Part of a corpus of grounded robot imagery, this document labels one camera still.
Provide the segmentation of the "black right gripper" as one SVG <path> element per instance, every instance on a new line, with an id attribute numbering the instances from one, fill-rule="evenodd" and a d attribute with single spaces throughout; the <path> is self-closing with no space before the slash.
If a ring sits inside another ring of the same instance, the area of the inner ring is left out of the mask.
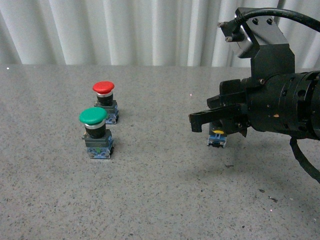
<path id="1" fill-rule="evenodd" d="M 206 100 L 209 109 L 189 114 L 192 132 L 201 133 L 203 124 L 218 122 L 229 135 L 246 136 L 248 127 L 291 135 L 292 118 L 286 116 L 290 107 L 284 106 L 291 78 L 290 74 L 273 75 L 258 87 L 248 87 L 246 78 L 221 82 L 219 95 Z"/>

